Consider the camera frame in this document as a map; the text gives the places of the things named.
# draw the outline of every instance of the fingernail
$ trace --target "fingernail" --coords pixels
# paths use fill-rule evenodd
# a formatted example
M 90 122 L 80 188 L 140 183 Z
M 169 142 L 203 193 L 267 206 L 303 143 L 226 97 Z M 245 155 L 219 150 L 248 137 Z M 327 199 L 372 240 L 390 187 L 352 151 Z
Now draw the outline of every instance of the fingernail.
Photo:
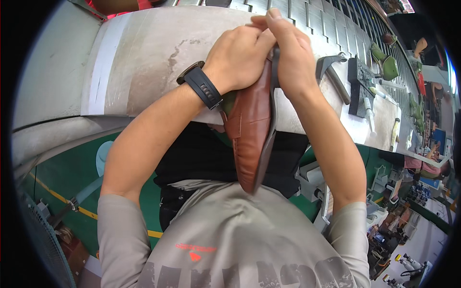
M 282 19 L 282 15 L 277 8 L 271 8 L 267 11 L 272 19 Z

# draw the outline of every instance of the yellow floor line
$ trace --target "yellow floor line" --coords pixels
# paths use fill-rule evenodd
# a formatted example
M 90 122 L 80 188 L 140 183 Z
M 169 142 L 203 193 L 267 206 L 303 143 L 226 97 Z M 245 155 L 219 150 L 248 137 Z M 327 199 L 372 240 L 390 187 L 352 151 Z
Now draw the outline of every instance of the yellow floor line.
M 45 185 L 42 181 L 40 181 L 37 177 L 35 177 L 34 174 L 32 174 L 32 172 L 29 172 L 29 174 L 32 176 L 32 178 L 35 179 L 35 181 L 37 181 L 37 183 L 40 184 L 40 186 L 42 186 L 45 190 L 47 190 L 51 195 L 53 195 L 54 197 L 58 198 L 59 200 L 61 200 L 62 202 L 64 203 L 68 203 L 68 201 L 62 197 L 61 195 L 59 195 L 58 193 L 54 192 L 53 190 L 51 190 L 50 188 L 48 188 L 47 185 Z M 86 216 L 89 216 L 95 220 L 98 220 L 98 214 L 95 214 L 93 212 L 90 212 L 88 210 L 86 210 L 85 208 L 83 207 L 79 207 L 78 208 L 78 211 L 82 214 L 85 214 Z M 149 235 L 150 237 L 155 237 L 155 238 L 160 238 L 163 233 L 162 232 L 157 232 L 157 231 L 152 231 L 152 230 L 147 230 L 147 235 Z
M 375 200 L 375 203 L 378 203 L 378 202 L 382 201 L 383 199 L 384 199 L 384 196 L 379 198 L 378 200 Z

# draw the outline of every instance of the conveyor belt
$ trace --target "conveyor belt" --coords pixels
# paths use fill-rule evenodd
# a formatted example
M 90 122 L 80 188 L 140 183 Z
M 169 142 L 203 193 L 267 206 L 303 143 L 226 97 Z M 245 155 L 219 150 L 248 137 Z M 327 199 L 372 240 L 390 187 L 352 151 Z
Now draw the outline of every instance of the conveyor belt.
M 164 6 L 203 5 L 204 0 L 168 0 Z M 389 46 L 382 42 L 381 35 L 392 33 L 387 23 L 364 0 L 232 0 L 229 8 L 265 15 L 266 11 L 276 7 L 282 16 L 306 34 L 321 36 L 325 42 L 334 45 L 337 52 L 356 54 L 374 73 L 379 67 L 371 57 L 370 46 L 377 43 L 381 50 L 397 60 L 400 76 L 393 82 L 407 88 L 418 101 L 419 90 L 413 71 L 402 46 L 396 42 Z M 406 118 L 415 129 L 410 117 L 408 93 L 399 89 L 386 88 L 402 109 Z

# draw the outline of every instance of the hammer head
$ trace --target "hammer head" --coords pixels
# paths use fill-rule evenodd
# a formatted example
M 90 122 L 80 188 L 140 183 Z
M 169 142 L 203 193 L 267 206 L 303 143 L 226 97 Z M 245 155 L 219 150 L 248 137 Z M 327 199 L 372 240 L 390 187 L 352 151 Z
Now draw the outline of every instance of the hammer head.
M 320 81 L 325 74 L 325 71 L 328 67 L 331 66 L 334 62 L 346 62 L 346 53 L 340 52 L 338 55 L 326 56 L 317 60 L 317 65 L 315 66 L 315 78 L 317 79 L 317 84 L 320 84 Z

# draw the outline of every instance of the hand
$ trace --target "hand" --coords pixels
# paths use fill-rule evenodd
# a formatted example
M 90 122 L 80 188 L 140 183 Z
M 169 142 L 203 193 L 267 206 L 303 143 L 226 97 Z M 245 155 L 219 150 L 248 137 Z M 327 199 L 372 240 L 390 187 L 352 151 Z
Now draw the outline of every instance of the hand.
M 280 15 L 277 8 L 271 8 L 266 16 L 251 17 L 252 26 L 269 28 L 280 46 L 278 81 L 290 101 L 301 94 L 319 91 L 315 79 L 316 61 L 309 37 Z
M 274 44 L 269 29 L 239 26 L 225 31 L 208 53 L 203 71 L 221 95 L 244 89 L 261 76 Z

